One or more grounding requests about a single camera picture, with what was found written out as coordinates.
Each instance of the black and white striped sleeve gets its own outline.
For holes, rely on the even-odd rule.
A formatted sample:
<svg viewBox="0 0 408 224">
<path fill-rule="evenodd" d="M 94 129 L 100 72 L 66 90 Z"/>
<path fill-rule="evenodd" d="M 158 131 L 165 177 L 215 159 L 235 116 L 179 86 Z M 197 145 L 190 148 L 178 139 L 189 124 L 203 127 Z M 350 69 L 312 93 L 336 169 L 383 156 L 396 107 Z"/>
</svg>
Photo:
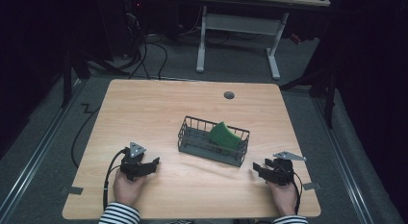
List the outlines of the black and white striped sleeve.
<svg viewBox="0 0 408 224">
<path fill-rule="evenodd" d="M 278 219 L 275 219 L 272 224 L 286 224 L 286 223 L 291 223 L 291 224 L 305 224 L 308 223 L 306 220 L 306 217 L 302 216 L 297 216 L 297 215 L 289 215 L 289 216 L 283 216 Z"/>
<path fill-rule="evenodd" d="M 139 211 L 126 205 L 113 202 L 105 209 L 99 223 L 138 224 Z"/>
</svg>

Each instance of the green object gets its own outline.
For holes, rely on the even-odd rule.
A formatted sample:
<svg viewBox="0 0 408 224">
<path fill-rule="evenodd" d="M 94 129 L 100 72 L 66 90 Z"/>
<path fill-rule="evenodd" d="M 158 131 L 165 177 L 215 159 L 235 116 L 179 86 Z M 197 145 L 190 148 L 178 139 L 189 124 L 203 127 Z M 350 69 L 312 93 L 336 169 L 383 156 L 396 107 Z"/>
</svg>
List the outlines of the green object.
<svg viewBox="0 0 408 224">
<path fill-rule="evenodd" d="M 233 150 L 238 149 L 241 141 L 241 138 L 232 133 L 223 121 L 213 127 L 210 131 L 209 139 L 221 147 Z"/>
</svg>

